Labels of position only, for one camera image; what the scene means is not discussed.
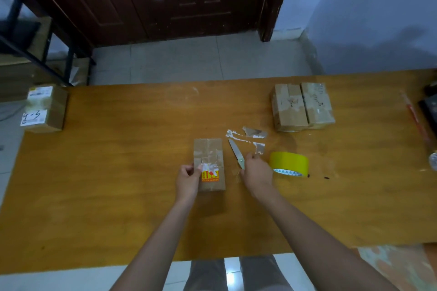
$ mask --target cardboard box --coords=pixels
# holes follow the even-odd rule
[[[321,129],[335,123],[331,101],[324,83],[302,83],[308,124],[311,129]]]
[[[308,128],[301,89],[294,84],[276,84],[271,92],[274,126],[293,132]]]
[[[32,133],[62,130],[68,93],[56,85],[30,88],[20,126]]]
[[[194,167],[202,165],[199,191],[226,190],[221,139],[194,140]]]

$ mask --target person's left hand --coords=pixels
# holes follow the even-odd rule
[[[202,166],[182,165],[176,178],[176,200],[192,205],[197,196]]]

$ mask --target scissors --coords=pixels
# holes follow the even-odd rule
[[[232,139],[229,140],[229,144],[231,144],[232,151],[234,151],[234,154],[237,157],[238,164],[240,165],[241,169],[244,169],[244,158],[240,150],[238,149],[237,144],[235,144]]]

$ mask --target yellow tape roll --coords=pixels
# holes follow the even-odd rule
[[[272,152],[270,167],[284,175],[308,177],[308,158],[300,154]]]

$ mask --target orange warning sticker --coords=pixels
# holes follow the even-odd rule
[[[202,182],[217,182],[219,181],[219,171],[216,171],[216,174],[212,171],[204,171],[202,172]]]

